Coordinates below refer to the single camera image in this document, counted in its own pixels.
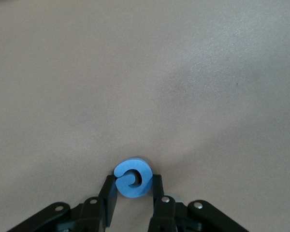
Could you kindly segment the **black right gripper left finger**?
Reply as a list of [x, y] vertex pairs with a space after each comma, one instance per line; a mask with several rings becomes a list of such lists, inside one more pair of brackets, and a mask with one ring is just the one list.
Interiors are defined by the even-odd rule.
[[105, 232], [111, 224], [116, 201], [116, 178], [108, 175], [98, 196], [85, 200], [79, 219], [79, 232]]

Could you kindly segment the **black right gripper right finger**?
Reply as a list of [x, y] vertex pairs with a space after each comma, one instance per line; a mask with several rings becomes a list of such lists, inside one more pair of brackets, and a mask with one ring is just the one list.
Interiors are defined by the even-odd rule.
[[176, 232], [175, 200], [165, 195], [162, 177], [153, 175], [153, 215], [149, 223], [148, 232]]

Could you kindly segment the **blue foam letter G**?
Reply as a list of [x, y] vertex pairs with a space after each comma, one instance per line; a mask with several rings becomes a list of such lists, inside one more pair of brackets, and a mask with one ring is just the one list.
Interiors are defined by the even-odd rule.
[[114, 169], [117, 190], [127, 198], [138, 198], [147, 194], [153, 183], [149, 164], [140, 158], [128, 158]]

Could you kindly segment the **brown table cover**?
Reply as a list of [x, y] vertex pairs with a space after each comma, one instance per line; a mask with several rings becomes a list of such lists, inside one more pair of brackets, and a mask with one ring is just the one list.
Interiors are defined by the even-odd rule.
[[0, 0], [0, 232], [129, 157], [290, 232], [290, 0]]

